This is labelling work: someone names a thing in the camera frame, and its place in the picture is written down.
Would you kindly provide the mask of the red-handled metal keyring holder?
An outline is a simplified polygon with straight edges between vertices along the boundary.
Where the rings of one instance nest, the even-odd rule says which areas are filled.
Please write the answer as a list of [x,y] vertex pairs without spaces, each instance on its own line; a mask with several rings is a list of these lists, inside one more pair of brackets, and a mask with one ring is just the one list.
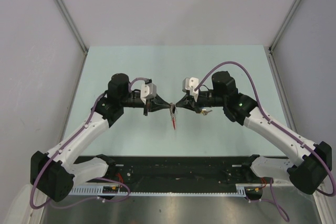
[[173,125],[173,129],[176,130],[176,105],[174,103],[170,103],[170,117]]

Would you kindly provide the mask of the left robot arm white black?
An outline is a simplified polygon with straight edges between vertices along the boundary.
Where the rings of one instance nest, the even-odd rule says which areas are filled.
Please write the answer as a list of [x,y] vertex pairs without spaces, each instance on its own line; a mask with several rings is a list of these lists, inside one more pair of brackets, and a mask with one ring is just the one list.
[[156,85],[145,78],[140,90],[131,90],[128,75],[111,77],[107,90],[98,96],[87,119],[68,138],[45,153],[37,151],[30,160],[31,196],[36,190],[60,202],[70,191],[93,179],[112,181],[116,162],[103,154],[77,164],[82,152],[124,114],[124,108],[143,109],[143,114],[169,109],[170,104],[156,92]]

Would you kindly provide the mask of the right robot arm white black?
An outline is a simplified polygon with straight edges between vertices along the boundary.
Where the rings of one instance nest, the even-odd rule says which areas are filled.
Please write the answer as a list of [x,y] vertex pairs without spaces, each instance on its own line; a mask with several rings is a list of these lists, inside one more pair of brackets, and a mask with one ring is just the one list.
[[268,177],[289,181],[308,195],[318,190],[332,169],[329,144],[317,144],[274,120],[256,100],[238,91],[235,79],[227,71],[212,75],[212,89],[198,91],[198,84],[198,78],[183,80],[185,96],[176,104],[178,108],[201,114],[206,108],[221,107],[230,121],[258,133],[286,156],[281,159],[252,155],[243,163],[245,181],[254,183],[260,177]]

